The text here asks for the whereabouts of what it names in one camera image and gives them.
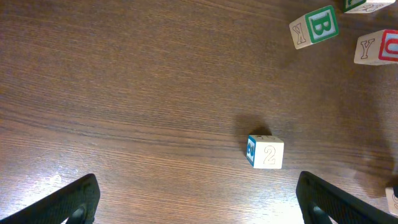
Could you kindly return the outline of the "green B wooden block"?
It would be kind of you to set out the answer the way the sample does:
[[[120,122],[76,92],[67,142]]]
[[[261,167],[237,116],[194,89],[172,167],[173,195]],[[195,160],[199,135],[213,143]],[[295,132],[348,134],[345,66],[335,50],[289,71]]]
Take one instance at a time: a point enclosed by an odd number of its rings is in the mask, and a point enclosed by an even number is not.
[[[289,24],[294,47],[302,49],[339,34],[332,5],[309,12]]]

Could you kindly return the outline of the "green V wooden block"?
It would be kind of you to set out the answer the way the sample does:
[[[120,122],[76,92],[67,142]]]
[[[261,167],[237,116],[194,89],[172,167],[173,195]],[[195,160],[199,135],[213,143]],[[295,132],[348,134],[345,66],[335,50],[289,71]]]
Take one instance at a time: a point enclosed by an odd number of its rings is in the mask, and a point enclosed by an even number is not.
[[[394,189],[392,187],[386,187],[385,191],[389,212],[395,216],[398,216],[398,200],[394,194]]]

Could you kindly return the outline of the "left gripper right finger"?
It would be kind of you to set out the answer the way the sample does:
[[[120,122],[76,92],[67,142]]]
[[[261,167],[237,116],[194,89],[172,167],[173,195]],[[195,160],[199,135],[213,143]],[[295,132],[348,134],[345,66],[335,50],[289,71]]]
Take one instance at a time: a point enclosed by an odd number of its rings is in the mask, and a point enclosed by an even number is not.
[[[296,196],[305,224],[397,224],[392,215],[308,171],[300,173]]]

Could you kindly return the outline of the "red U wooden block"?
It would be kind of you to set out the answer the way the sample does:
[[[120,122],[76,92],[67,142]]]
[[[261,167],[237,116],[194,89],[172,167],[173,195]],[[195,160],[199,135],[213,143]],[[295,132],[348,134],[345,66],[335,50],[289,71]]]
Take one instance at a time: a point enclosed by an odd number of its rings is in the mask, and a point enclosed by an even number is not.
[[[363,65],[397,63],[397,30],[384,29],[359,37],[354,63]]]

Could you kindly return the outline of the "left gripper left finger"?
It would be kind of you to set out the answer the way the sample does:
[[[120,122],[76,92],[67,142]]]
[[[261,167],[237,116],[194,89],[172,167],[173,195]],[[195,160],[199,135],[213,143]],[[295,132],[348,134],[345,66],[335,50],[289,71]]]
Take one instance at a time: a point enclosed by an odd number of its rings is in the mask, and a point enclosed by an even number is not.
[[[93,223],[99,200],[96,176],[87,174],[1,223]]]

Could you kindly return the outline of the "plain wooden block top left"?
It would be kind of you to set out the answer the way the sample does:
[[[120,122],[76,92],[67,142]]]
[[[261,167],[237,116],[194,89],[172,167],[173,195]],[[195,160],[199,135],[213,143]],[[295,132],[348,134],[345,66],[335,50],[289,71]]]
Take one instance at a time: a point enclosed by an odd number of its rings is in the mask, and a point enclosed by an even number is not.
[[[369,14],[394,4],[396,0],[344,0],[343,12],[347,14]]]

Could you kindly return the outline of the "wooden block number 2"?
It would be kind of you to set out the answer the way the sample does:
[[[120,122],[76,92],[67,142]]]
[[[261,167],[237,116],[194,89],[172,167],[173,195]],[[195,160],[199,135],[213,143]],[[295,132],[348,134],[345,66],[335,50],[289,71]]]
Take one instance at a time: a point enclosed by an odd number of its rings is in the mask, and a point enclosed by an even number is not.
[[[255,169],[281,169],[284,142],[276,136],[249,135],[246,158]]]

